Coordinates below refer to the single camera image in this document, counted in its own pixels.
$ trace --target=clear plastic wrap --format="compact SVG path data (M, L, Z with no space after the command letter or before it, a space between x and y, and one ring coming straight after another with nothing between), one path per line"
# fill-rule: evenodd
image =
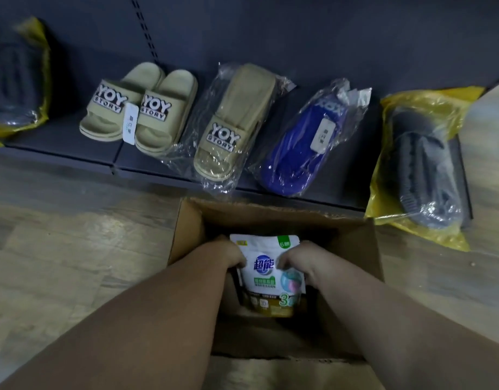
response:
M382 100L382 151L365 212L438 244L469 250L448 140L482 88L415 90Z
M356 131L369 106L371 91L350 90L347 79L335 79L287 123L278 142L259 148L249 171L273 193L302 196L329 152Z
M253 64L222 64L197 101L181 140L159 159L213 195L232 192L257 134L287 78Z
M0 138L47 121L49 58L44 27L38 19L0 30Z

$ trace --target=forearm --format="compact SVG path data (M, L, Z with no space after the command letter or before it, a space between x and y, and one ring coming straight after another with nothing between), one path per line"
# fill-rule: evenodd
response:
M199 389L226 271L215 249L201 246L90 315L0 390Z
M317 284L387 390L499 388L499 345L340 258Z

